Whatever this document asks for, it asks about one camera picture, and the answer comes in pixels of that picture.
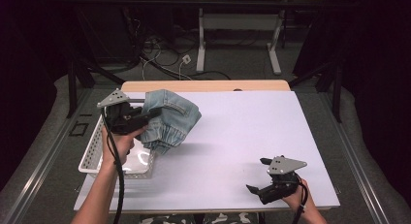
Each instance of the denim jeans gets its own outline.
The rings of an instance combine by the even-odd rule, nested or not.
[[[146,92],[142,113],[159,107],[163,108],[161,115],[149,120],[141,141],[145,148],[165,154],[185,140],[202,114],[191,101],[169,90]]]

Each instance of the white basket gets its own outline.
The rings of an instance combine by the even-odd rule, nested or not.
[[[103,119],[100,116],[88,143],[87,149],[79,163],[79,171],[95,177],[100,170],[102,161],[102,128]],[[134,147],[127,155],[127,162],[123,165],[124,178],[148,178],[151,177],[152,165],[155,153],[144,148],[142,143],[134,139]]]

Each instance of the hand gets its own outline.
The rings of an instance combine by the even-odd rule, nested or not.
[[[134,138],[145,131],[147,127],[144,126],[128,135],[115,135],[111,134],[114,139],[115,146],[117,147],[118,155],[120,157],[121,164],[127,161],[127,152],[134,147]],[[102,141],[103,141],[103,162],[102,164],[113,164],[114,158],[111,151],[114,152],[111,141],[108,139],[108,131],[104,126],[102,129]]]
[[[305,208],[301,217],[306,221],[306,223],[327,223],[326,219],[321,215],[318,209],[315,207],[314,200],[311,197],[311,193],[309,192],[308,183],[305,179],[300,179],[301,183],[305,185],[308,191],[308,199],[305,203]],[[297,191],[288,196],[283,198],[282,200],[287,203],[287,205],[291,208],[293,212],[297,212],[301,205],[301,197],[305,196],[304,191],[301,186],[297,188]]]

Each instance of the perforated basket side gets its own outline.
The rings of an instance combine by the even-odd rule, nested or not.
[[[100,116],[79,164],[79,171],[82,173],[88,173],[95,176],[99,172],[102,157],[102,128],[103,121]]]

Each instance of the camouflage pants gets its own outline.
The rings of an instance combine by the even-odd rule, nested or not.
[[[142,224],[196,224],[192,214],[141,215]],[[258,224],[258,213],[207,213],[203,224]]]

